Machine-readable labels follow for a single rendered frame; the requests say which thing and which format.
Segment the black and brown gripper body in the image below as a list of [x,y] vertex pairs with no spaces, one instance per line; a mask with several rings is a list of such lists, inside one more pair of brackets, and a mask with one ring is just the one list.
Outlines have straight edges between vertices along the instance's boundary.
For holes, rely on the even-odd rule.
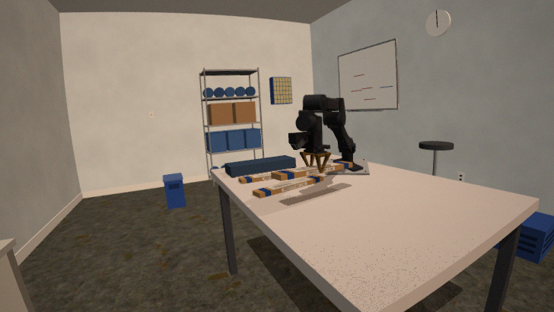
[[[324,151],[324,149],[330,149],[330,145],[323,146],[323,130],[318,131],[320,132],[320,146],[305,146],[303,145],[301,148],[305,148],[304,151],[307,153],[314,153],[314,154],[324,154],[327,153],[327,151]],[[325,148],[322,148],[325,147]],[[323,152],[324,151],[324,152]]]

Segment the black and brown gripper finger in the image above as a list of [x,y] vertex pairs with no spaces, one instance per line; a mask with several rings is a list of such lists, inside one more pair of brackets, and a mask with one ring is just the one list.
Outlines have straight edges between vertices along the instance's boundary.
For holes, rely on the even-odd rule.
[[307,153],[306,151],[302,151],[300,152],[300,155],[301,157],[303,158],[304,160],[304,163],[306,164],[307,167],[309,167],[309,164],[307,162],[307,158],[306,158],[306,155],[310,155],[310,166],[313,166],[313,163],[314,163],[314,153]]
[[[330,155],[331,155],[331,152],[327,152],[327,153],[324,153],[324,154],[314,154],[315,159],[316,159],[316,162],[317,162],[318,170],[319,170],[320,173],[323,172],[324,167],[326,166],[326,163],[327,163],[327,161],[328,161],[329,158],[330,158]],[[323,165],[322,165],[322,167],[321,167],[321,165],[320,165],[321,156],[322,156],[322,157],[325,157],[324,160],[323,160]]]

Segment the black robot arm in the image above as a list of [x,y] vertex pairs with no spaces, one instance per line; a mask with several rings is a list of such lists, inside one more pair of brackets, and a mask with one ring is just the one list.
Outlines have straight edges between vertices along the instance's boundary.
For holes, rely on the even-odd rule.
[[[328,99],[328,100],[327,100]],[[341,112],[340,112],[341,104]],[[305,111],[303,111],[305,110]],[[338,141],[339,152],[342,153],[342,158],[335,159],[337,161],[353,162],[353,167],[348,170],[356,172],[363,170],[363,167],[357,165],[353,161],[353,153],[355,153],[355,143],[350,138],[345,130],[345,104],[344,98],[330,98],[325,94],[309,94],[304,95],[303,110],[298,111],[296,119],[296,127],[301,132],[293,132],[288,134],[288,143],[294,150],[305,146],[320,146],[320,132],[322,130],[322,116],[317,116],[314,113],[323,113],[323,124],[331,129]],[[331,111],[327,111],[331,110]],[[332,112],[339,111],[339,112]],[[316,131],[316,132],[306,132]],[[299,133],[299,134],[294,134]],[[305,144],[306,143],[306,144]]]

